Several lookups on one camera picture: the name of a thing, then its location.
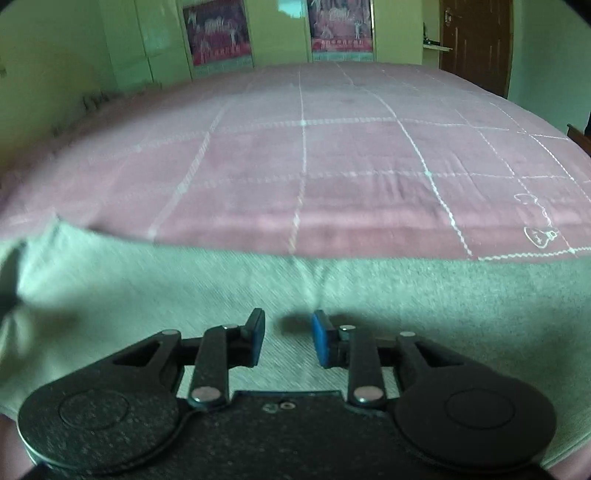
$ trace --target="bed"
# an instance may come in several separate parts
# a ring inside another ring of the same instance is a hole
[[[3,238],[58,215],[280,255],[591,253],[588,156],[517,105],[420,66],[266,67],[120,99],[23,153],[1,195]]]

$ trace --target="door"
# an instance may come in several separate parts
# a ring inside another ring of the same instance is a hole
[[[506,97],[511,71],[512,0],[441,0],[441,68]]]

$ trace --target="light green fabric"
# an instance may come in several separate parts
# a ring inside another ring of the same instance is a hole
[[[307,260],[136,244],[56,223],[0,249],[0,408],[11,417],[40,385],[167,328],[201,335],[267,313],[255,370],[232,387],[343,389],[315,359],[318,308],[378,336],[414,330],[538,387],[558,412],[551,465],[591,430],[591,259],[549,264]],[[392,389],[391,374],[387,375]]]

